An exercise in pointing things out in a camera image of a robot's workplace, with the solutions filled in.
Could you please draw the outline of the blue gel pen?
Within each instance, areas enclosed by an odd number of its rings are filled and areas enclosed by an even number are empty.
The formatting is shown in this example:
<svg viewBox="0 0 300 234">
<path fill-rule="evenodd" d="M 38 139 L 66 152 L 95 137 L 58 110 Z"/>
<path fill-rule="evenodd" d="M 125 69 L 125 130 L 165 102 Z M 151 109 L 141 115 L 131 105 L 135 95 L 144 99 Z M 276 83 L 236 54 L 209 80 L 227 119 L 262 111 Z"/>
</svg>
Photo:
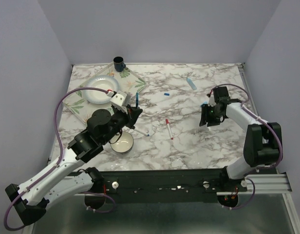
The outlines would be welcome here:
<svg viewBox="0 0 300 234">
<path fill-rule="evenodd" d="M 135 106 L 137 109 L 139 108 L 139 93 L 138 92 L 136 92 L 136 95 L 135 95 Z"/>
</svg>

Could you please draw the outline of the white marker blue tip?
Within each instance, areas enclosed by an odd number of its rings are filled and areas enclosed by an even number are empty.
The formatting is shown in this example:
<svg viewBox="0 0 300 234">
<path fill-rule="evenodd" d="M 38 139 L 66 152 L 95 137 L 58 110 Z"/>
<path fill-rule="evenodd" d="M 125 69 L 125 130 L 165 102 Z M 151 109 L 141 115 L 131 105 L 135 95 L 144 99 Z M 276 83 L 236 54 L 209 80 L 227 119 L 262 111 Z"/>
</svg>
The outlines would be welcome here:
<svg viewBox="0 0 300 234">
<path fill-rule="evenodd" d="M 137 132 L 137 133 L 139 133 L 139 134 L 142 134 L 142 135 L 144 135 L 144 136 L 146 136 L 146 137 L 149 137 L 149 136 L 150 136 L 148 133 L 142 132 L 142 131 L 137 130 L 137 129 L 134 129 L 134 131 Z"/>
</svg>

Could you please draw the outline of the white marker red tip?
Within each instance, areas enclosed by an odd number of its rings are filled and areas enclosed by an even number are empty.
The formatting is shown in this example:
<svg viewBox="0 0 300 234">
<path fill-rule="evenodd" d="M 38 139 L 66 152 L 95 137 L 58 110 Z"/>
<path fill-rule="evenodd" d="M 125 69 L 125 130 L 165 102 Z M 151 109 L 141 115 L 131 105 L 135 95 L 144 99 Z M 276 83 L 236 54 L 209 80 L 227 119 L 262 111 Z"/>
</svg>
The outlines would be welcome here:
<svg viewBox="0 0 300 234">
<path fill-rule="evenodd" d="M 166 125 L 167 125 L 169 137 L 170 137 L 171 140 L 173 140 L 174 138 L 173 138 L 172 131 L 171 131 L 171 128 L 170 128 L 169 120 L 166 118 L 165 122 L 166 122 Z"/>
</svg>

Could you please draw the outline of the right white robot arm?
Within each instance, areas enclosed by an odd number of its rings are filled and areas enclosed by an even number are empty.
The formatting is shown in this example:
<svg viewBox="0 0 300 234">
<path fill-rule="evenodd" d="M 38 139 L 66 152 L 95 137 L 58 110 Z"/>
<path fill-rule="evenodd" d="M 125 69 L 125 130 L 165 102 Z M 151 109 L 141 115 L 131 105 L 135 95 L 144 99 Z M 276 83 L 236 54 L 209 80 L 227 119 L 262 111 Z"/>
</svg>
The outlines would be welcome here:
<svg viewBox="0 0 300 234">
<path fill-rule="evenodd" d="M 224 191 L 231 190 L 236 180 L 252 171 L 275 168 L 283 159 L 281 126 L 262 119 L 246 108 L 248 100 L 231 98 L 227 86 L 218 85 L 207 94 L 210 101 L 201 105 L 199 123 L 200 127 L 213 127 L 231 119 L 246 133 L 243 156 L 224 167 L 218 179 L 218 185 Z"/>
</svg>

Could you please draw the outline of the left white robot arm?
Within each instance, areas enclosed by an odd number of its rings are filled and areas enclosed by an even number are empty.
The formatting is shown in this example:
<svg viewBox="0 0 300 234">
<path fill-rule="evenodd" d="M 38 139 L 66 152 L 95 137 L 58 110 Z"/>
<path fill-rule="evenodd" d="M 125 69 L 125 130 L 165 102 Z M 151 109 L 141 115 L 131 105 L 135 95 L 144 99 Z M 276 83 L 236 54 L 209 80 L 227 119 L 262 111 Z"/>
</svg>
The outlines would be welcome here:
<svg viewBox="0 0 300 234">
<path fill-rule="evenodd" d="M 52 205 L 71 195 L 102 191 L 103 177 L 95 168 L 88 168 L 71 180 L 65 177 L 101 153 L 103 146 L 123 127 L 134 128 L 143 112 L 130 105 L 112 109 L 113 114 L 105 109 L 96 110 L 87 120 L 87 128 L 66 149 L 61 148 L 59 157 L 33 178 L 20 185 L 7 186 L 5 191 L 11 204 L 6 214 L 15 208 L 24 226 L 29 226 L 41 219 Z"/>
</svg>

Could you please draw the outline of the white dark-rimmed bowl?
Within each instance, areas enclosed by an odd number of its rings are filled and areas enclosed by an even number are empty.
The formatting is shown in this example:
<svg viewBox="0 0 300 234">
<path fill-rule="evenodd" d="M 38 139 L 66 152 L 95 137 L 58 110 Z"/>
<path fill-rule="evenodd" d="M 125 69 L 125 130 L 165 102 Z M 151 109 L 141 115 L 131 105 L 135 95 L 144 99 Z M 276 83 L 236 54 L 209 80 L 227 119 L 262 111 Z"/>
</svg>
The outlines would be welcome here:
<svg viewBox="0 0 300 234">
<path fill-rule="evenodd" d="M 113 151 L 120 154 L 126 154 L 133 148 L 134 139 L 130 133 L 122 132 L 116 134 L 111 140 L 110 145 Z"/>
</svg>

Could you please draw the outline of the light blue marker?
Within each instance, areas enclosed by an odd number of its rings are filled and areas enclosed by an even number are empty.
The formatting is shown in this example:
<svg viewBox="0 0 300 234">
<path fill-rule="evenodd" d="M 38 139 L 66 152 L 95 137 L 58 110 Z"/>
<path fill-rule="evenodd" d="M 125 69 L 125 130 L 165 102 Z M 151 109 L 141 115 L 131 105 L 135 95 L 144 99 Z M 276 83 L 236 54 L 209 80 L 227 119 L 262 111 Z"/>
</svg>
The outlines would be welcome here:
<svg viewBox="0 0 300 234">
<path fill-rule="evenodd" d="M 190 78 L 186 78 L 186 81 L 192 90 L 197 90 L 197 87 L 195 86 L 195 84 L 193 83 L 193 81 Z"/>
</svg>

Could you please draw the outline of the dark blue mug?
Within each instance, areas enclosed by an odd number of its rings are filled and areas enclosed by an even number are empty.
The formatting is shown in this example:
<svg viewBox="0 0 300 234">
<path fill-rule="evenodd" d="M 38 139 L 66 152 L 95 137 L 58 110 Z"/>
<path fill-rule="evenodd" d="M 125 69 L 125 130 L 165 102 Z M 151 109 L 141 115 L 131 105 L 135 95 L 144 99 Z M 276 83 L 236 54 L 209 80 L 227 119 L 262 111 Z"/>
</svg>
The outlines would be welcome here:
<svg viewBox="0 0 300 234">
<path fill-rule="evenodd" d="M 117 72 L 123 72 L 126 68 L 126 64 L 124 63 L 124 59 L 122 57 L 115 57 L 113 59 L 113 65 Z"/>
</svg>

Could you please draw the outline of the floral serving tray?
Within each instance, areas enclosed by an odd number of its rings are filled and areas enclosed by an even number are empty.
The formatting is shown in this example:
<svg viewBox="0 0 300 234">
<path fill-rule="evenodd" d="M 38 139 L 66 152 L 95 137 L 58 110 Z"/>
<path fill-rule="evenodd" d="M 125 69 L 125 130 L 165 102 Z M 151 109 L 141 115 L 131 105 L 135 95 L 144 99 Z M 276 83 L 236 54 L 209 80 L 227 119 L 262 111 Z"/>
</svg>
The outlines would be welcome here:
<svg viewBox="0 0 300 234">
<path fill-rule="evenodd" d="M 131 101 L 136 93 L 147 85 L 146 81 L 131 69 L 126 67 L 117 72 L 113 63 L 108 65 L 75 65 L 70 80 L 70 89 L 79 87 L 94 87 L 103 90 L 122 91 L 131 95 Z M 70 94 L 63 101 L 82 123 L 92 116 L 97 109 L 106 109 L 113 113 L 110 97 L 101 91 L 79 90 Z"/>
</svg>

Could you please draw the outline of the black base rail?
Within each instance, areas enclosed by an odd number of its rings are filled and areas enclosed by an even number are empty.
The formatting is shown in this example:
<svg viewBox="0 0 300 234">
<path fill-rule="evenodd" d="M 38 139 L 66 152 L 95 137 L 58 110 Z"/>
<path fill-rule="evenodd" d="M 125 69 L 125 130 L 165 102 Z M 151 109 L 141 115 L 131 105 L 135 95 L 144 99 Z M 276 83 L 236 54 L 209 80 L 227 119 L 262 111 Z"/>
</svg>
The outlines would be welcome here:
<svg viewBox="0 0 300 234">
<path fill-rule="evenodd" d="M 90 192 L 104 192 L 117 204 L 223 201 L 236 203 L 235 196 L 247 192 L 249 179 L 230 179 L 226 169 L 152 171 L 99 171 L 79 169 L 73 176 L 88 173 L 94 183 Z"/>
</svg>

